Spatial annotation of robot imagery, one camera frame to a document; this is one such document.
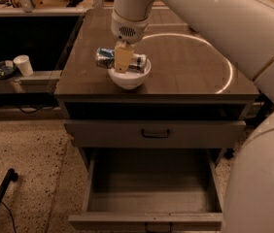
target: drawer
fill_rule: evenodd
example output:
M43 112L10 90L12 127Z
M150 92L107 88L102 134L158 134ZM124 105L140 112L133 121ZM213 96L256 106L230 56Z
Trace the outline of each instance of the drawer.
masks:
M220 230L214 163L206 150L96 150L78 230L172 232Z
M77 148L233 148L244 121L66 120Z

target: white cup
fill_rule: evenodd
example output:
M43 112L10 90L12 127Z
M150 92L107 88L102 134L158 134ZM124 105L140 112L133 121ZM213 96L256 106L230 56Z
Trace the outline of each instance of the white cup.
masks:
M20 55L17 56L13 61L23 76L30 76L33 74L32 66L29 60L29 56Z

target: black handle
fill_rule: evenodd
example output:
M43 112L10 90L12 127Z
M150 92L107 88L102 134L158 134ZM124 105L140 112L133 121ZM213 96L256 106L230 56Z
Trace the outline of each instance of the black handle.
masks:
M170 137L170 130L166 129L164 132L147 132L145 129L141 130L141 135L144 138L158 138L158 139L166 139Z
M152 231L148 229L148 223L145 223L145 230L146 233L173 233L173 223L169 223L169 230L168 231Z

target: white bowl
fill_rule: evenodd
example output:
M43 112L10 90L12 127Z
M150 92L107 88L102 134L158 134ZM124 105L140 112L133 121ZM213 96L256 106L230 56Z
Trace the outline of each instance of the white bowl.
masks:
M128 71L125 74L121 74L116 72L114 68L108 69L108 73L111 80L119 87L122 87L123 89L134 89L146 80L146 77L150 73L150 70L151 62L149 59L147 59L144 73L134 73Z

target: speckled floor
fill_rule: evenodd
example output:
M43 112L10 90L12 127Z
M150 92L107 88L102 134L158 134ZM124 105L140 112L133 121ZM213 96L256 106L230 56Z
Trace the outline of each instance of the speckled floor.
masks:
M236 150L248 134L244 132ZM217 167L222 194L232 164L233 160L223 158ZM18 233L78 232L68 216L82 210L86 167L68 140L59 111L30 116L0 111L0 184L10 168L19 178L10 184L4 202L14 215ZM3 206L0 232L14 232Z

